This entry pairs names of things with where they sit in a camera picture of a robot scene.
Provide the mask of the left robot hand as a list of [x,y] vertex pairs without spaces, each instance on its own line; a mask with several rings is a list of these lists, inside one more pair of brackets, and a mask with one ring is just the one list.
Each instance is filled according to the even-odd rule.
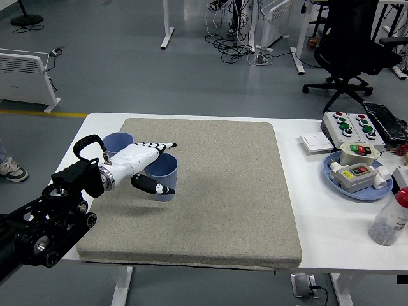
[[115,189],[123,179],[131,179],[133,187],[149,194],[174,195],[175,190],[141,174],[167,149],[176,143],[132,143],[116,153],[108,162],[99,166],[103,187],[106,191]]

